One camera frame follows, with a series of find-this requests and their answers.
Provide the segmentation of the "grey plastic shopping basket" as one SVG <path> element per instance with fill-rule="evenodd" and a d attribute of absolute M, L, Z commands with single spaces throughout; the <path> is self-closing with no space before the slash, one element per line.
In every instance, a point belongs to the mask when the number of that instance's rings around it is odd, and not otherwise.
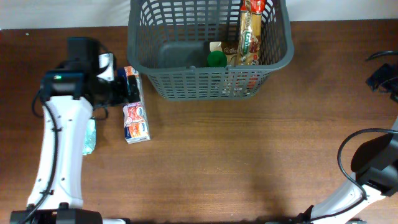
<path fill-rule="evenodd" d="M 250 98 L 293 58 L 284 0 L 266 1 L 254 65 L 209 67 L 211 42 L 239 39 L 241 1 L 132 0 L 127 59 L 168 100 Z"/>

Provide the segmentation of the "light green wet wipes pack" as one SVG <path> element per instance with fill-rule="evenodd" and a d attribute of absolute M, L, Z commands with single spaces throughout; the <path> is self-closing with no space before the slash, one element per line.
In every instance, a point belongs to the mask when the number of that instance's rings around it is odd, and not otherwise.
<path fill-rule="evenodd" d="M 95 150 L 95 146 L 96 146 L 96 121 L 94 119 L 90 119 L 88 121 L 85 131 L 83 155 L 85 156 L 91 154 Z"/>

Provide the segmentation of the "Kleenex tissue multipack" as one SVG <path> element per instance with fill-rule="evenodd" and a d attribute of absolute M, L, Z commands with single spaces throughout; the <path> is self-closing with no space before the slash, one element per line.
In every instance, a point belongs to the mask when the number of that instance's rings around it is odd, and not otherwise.
<path fill-rule="evenodd" d="M 124 78 L 128 96 L 132 102 L 123 105 L 124 138 L 128 144 L 150 140 L 144 90 L 140 73 L 132 66 L 118 69 L 118 77 Z"/>

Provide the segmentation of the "green lid jar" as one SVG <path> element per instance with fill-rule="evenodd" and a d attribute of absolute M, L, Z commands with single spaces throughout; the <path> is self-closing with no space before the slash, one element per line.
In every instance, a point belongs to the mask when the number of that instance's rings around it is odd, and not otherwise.
<path fill-rule="evenodd" d="M 210 52 L 206 62 L 208 67 L 225 67 L 228 65 L 226 55 L 219 50 Z"/>

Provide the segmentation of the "red spaghetti package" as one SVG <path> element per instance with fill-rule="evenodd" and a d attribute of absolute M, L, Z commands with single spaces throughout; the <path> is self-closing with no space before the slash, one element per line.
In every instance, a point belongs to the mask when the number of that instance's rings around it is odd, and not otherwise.
<path fill-rule="evenodd" d="M 265 4 L 265 0 L 242 1 L 236 65 L 259 65 Z"/>

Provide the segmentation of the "beige snack bag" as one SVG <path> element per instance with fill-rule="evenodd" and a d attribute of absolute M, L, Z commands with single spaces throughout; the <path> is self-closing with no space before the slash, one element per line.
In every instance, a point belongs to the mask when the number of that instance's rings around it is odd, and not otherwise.
<path fill-rule="evenodd" d="M 222 51 L 228 61 L 228 65 L 235 66 L 236 65 L 236 57 L 238 51 L 238 43 L 237 42 L 210 42 L 209 44 L 210 52 L 219 50 Z"/>

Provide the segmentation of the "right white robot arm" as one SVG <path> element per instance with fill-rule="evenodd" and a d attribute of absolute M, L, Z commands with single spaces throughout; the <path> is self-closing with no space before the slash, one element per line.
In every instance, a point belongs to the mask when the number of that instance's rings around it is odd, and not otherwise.
<path fill-rule="evenodd" d="M 351 173 L 341 156 L 350 140 L 366 133 L 380 133 L 362 143 L 351 160 Z M 354 216 L 397 193 L 397 123 L 392 128 L 366 128 L 346 137 L 338 148 L 337 163 L 346 181 L 324 201 L 310 206 L 294 223 L 353 223 Z"/>

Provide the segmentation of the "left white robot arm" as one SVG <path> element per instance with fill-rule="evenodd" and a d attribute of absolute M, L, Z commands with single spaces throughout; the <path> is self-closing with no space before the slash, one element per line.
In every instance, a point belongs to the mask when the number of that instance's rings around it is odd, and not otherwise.
<path fill-rule="evenodd" d="M 44 112 L 39 169 L 26 209 L 11 212 L 10 223 L 130 222 L 83 209 L 81 167 L 94 110 L 140 100 L 134 78 L 101 77 L 116 68 L 111 58 L 100 65 L 100 51 L 105 49 L 91 37 L 70 37 L 68 58 L 43 76 L 36 94 Z"/>

